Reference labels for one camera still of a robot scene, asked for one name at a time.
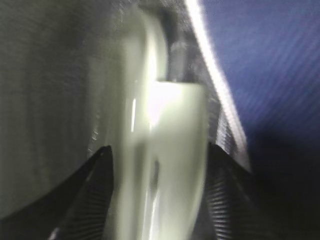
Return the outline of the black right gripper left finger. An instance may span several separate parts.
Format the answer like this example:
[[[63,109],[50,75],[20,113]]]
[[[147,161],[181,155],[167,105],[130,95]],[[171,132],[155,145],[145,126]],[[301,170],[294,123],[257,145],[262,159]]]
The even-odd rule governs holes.
[[[2,240],[101,240],[114,190],[113,153],[101,147],[58,187],[0,221]]]

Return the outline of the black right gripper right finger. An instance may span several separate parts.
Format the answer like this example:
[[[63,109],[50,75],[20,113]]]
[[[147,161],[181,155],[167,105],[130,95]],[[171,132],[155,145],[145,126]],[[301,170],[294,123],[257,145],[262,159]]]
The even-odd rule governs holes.
[[[264,188],[209,143],[204,190],[215,240],[318,240],[320,210],[304,211]]]

